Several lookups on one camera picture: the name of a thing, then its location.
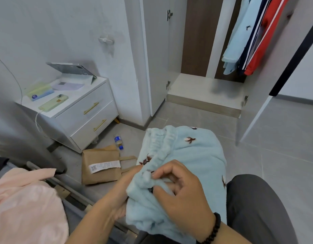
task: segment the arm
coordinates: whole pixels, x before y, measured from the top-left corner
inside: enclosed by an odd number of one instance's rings
[[[126,189],[142,166],[127,172],[85,215],[65,244],[107,243],[114,223],[126,214]]]
[[[212,233],[215,215],[204,195],[197,176],[182,163],[172,160],[158,168],[153,179],[168,177],[174,184],[168,184],[175,196],[169,195],[161,187],[154,186],[153,194],[169,218],[183,231],[191,234],[200,243]],[[214,244],[251,244],[229,226],[221,223]]]

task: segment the black bracelet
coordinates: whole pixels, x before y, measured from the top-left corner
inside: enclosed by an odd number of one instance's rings
[[[198,241],[196,241],[196,243],[199,243],[199,244],[210,244],[210,243],[212,243],[214,241],[214,238],[216,237],[216,234],[219,231],[219,228],[220,228],[220,225],[221,225],[221,216],[220,216],[220,214],[215,212],[214,215],[216,217],[216,220],[215,220],[215,225],[213,227],[212,233],[202,243],[200,243]]]

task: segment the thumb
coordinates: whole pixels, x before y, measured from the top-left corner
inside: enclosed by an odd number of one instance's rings
[[[168,212],[168,208],[173,204],[175,197],[168,194],[160,186],[153,187],[153,195],[156,197],[162,208]]]

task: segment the hand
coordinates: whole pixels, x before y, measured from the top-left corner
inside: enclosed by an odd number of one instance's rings
[[[164,164],[152,174],[153,179],[164,177],[174,182],[167,185],[175,196],[159,186],[154,186],[153,195],[179,229],[199,242],[205,241],[215,225],[215,215],[207,203],[199,179],[177,160]]]
[[[132,181],[134,175],[142,169],[142,165],[137,165],[118,180],[114,187],[103,197],[111,208],[114,220],[118,220],[126,215],[127,194],[126,189]]]

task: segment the white nightstand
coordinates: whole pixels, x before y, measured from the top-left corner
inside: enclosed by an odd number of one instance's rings
[[[49,112],[39,106],[59,94],[69,98]],[[19,106],[35,120],[51,139],[81,153],[117,116],[118,110],[111,93],[109,81],[97,77],[91,85],[75,91],[56,91],[41,99],[31,101],[24,96]]]

